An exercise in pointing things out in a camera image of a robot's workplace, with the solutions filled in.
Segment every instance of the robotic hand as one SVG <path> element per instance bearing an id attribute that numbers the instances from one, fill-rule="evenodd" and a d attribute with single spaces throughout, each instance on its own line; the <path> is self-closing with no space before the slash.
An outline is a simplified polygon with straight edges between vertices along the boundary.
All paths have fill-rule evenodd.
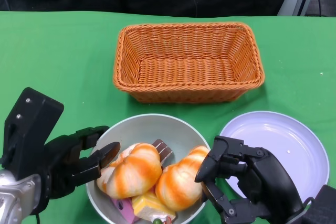
<path id="1" fill-rule="evenodd" d="M 229 201 L 216 186 L 216 177 L 231 176 L 238 178 L 238 187 L 246 199 Z M 336 223 L 335 189 L 324 185 L 315 200 L 308 198 L 302 203 L 293 181 L 276 157 L 264 148 L 244 145 L 242 140 L 215 137 L 195 182 L 202 184 L 202 201 L 211 201 L 222 223 L 248 224 L 257 217 L 271 224 Z"/>
<path id="2" fill-rule="evenodd" d="M 63 135 L 45 144 L 64 106 L 26 88 L 5 121 L 4 152 L 0 159 L 0 224 L 17 224 L 43 211 L 50 199 L 72 193 L 101 176 L 100 170 L 117 155 L 114 142 L 80 158 L 109 128 L 100 126 Z"/>

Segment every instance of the rectangular basket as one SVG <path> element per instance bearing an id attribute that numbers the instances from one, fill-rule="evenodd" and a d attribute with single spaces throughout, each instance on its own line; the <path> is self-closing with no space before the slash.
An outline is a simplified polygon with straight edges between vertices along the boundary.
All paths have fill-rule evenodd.
<path id="1" fill-rule="evenodd" d="M 234 101 L 265 79 L 243 23 L 127 26 L 115 58 L 114 85 L 143 103 Z"/>

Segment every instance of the white bowl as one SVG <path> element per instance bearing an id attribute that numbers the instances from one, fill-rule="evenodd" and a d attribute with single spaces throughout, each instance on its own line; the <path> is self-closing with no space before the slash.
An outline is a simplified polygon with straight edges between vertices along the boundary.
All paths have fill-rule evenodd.
<path id="1" fill-rule="evenodd" d="M 143 114 L 127 118 L 109 128 L 98 140 L 92 152 L 112 142 L 120 142 L 120 152 L 135 143 L 150 143 L 163 140 L 174 152 L 173 157 L 164 166 L 174 164 L 185 157 L 191 149 L 204 145 L 210 149 L 199 132 L 186 122 L 163 114 Z M 96 182 L 87 183 L 90 201 L 99 215 L 110 224 L 127 224 L 112 204 L 109 197 L 99 190 Z M 204 203 L 199 200 L 185 211 L 177 213 L 174 224 L 187 224 L 203 209 Z M 139 220 L 137 224 L 150 222 Z"/>

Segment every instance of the bread roll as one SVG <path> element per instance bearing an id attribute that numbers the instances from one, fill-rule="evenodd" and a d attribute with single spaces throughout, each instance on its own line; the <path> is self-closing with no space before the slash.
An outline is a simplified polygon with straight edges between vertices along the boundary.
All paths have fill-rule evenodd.
<path id="1" fill-rule="evenodd" d="M 141 195 L 151 189 L 162 173 L 160 156 L 151 144 L 133 144 L 117 160 L 102 169 L 100 190 L 114 199 Z"/>
<path id="2" fill-rule="evenodd" d="M 180 162 L 163 170 L 155 193 L 168 208 L 182 211 L 200 198 L 202 187 L 200 183 L 195 183 L 195 177 L 208 152 L 207 147 L 198 146 Z"/>

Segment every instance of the green table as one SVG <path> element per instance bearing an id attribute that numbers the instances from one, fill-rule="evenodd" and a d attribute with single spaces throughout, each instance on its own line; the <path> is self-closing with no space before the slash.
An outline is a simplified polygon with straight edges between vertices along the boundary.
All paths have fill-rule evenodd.
<path id="1" fill-rule="evenodd" d="M 256 35 L 266 73 L 261 88 L 233 103 L 154 105 L 139 104 L 113 86 L 114 52 L 122 27 L 229 20 L 247 23 Z M 50 139 L 89 126 L 114 125 L 137 114 L 164 113 L 190 123 L 212 145 L 213 137 L 232 118 L 249 111 L 271 110 L 296 118 L 316 133 L 329 154 L 329 184 L 336 186 L 336 19 L 5 12 L 0 13 L 0 27 L 1 123 L 25 87 L 65 105 Z M 220 184 L 229 197 L 236 196 L 225 182 Z M 104 223 L 91 206 L 85 186 L 52 200 L 40 217 L 48 224 Z M 219 222 L 219 215 L 207 205 L 193 224 Z M 24 223 L 35 224 L 35 217 Z"/>

